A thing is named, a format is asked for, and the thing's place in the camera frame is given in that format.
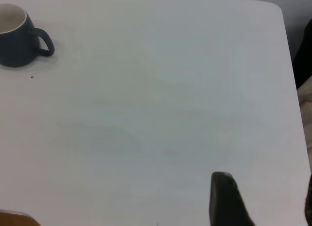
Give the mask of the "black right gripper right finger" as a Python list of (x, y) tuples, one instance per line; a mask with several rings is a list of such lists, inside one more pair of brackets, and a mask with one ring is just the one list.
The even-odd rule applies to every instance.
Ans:
[(305, 200), (305, 218), (307, 221), (307, 224), (312, 224), (312, 175), (309, 179), (309, 186), (307, 191), (307, 196)]

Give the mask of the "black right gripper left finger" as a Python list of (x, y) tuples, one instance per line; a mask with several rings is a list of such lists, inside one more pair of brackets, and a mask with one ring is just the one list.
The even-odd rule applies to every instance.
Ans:
[(213, 172), (211, 176), (209, 218), (212, 226), (253, 226), (231, 174)]

